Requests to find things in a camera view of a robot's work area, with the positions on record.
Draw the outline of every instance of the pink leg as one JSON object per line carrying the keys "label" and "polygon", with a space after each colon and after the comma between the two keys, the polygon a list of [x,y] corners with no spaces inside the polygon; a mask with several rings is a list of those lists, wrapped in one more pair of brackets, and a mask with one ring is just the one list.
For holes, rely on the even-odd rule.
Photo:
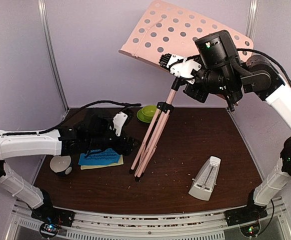
{"label": "pink leg", "polygon": [[139,161],[140,156],[141,156],[141,159],[142,159],[142,156],[144,155],[148,138],[149,138],[149,136],[151,134],[151,131],[152,131],[152,128],[154,127],[155,122],[156,122],[156,120],[158,118],[159,112],[160,112],[160,110],[156,109],[156,111],[154,113],[154,116],[152,118],[152,121],[150,123],[150,126],[147,129],[147,131],[145,133],[145,136],[144,136],[144,138],[142,140],[142,144],[141,144],[141,146],[139,148],[139,151],[137,152],[137,155],[136,155],[136,157],[135,157],[135,159],[133,161],[133,164],[132,164],[131,169],[130,169],[131,171],[133,171],[135,169],[135,167],[136,167],[136,165],[137,165],[137,163]]}
{"label": "pink leg", "polygon": [[[167,104],[172,103],[176,93],[177,93],[177,91],[171,89],[169,96],[166,100]],[[134,173],[135,177],[139,178],[141,176],[141,174],[144,173],[152,155],[154,154],[155,148],[157,147],[157,143],[158,143],[159,138],[163,132],[163,129],[168,121],[169,113],[170,113],[170,110],[168,110],[167,113],[164,113],[164,112],[161,113],[159,121],[158,121],[158,123],[154,129],[154,132],[151,136],[151,139],[148,143],[148,147],[145,150],[144,158],[142,158],[136,172]]]}

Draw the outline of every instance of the blue paper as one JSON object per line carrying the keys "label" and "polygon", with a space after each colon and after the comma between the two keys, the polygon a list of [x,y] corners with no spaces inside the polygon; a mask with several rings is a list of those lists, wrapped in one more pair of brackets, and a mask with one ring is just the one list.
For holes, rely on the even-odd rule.
{"label": "blue paper", "polygon": [[91,154],[86,157],[86,154],[81,153],[79,159],[79,165],[85,166],[98,166],[98,165],[109,165],[113,163],[118,163],[120,160],[120,155],[117,154],[112,148],[108,148],[107,150]]}

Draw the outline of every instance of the wooden tabletop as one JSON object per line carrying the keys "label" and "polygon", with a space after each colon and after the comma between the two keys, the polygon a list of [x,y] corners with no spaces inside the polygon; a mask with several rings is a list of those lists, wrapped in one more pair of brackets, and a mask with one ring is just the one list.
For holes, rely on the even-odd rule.
{"label": "wooden tabletop", "polygon": [[[84,115],[83,110],[68,125]],[[147,128],[148,124],[135,116],[124,131],[142,140]],[[245,205],[248,193],[261,183],[223,108],[175,108],[140,182],[129,174],[136,154],[137,150],[125,156],[124,165],[88,170],[80,170],[79,155],[74,155],[72,173],[66,177],[50,170],[51,158],[47,157],[35,186],[48,191],[57,207],[112,214],[172,214]],[[221,158],[217,184],[209,201],[198,200],[188,191],[192,178],[210,156]]]}

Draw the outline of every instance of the white wall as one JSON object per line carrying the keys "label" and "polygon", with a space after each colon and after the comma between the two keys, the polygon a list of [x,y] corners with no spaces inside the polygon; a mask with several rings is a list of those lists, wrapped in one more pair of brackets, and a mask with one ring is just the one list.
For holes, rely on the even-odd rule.
{"label": "white wall", "polygon": [[[291,78],[291,1],[260,1],[254,48],[274,57]],[[234,118],[266,176],[280,157],[284,141],[291,136],[290,129],[253,93],[244,96]],[[280,194],[291,217],[291,183]]]}
{"label": "white wall", "polygon": [[[152,0],[54,0],[46,2],[62,86],[70,107],[111,99],[156,104],[167,99],[173,76],[118,53]],[[249,0],[168,0],[243,34]],[[175,106],[225,107],[217,96],[201,104],[180,90]]]}
{"label": "white wall", "polygon": [[[45,44],[37,0],[0,0],[0,129],[44,129],[61,120],[63,107]],[[7,162],[31,181],[39,159]],[[0,239],[14,202],[0,189]]]}

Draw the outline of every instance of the green plate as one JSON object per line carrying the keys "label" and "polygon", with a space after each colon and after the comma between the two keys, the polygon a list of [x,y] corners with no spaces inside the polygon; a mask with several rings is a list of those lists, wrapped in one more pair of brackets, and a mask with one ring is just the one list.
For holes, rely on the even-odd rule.
{"label": "green plate", "polygon": [[141,109],[140,109],[139,111],[137,111],[137,113],[136,113],[136,117],[137,117],[137,119],[139,119],[141,122],[144,122],[144,123],[147,123],[147,124],[151,123],[151,120],[149,121],[149,120],[146,120],[146,119],[145,119],[145,116],[144,116],[143,113],[141,112]]}

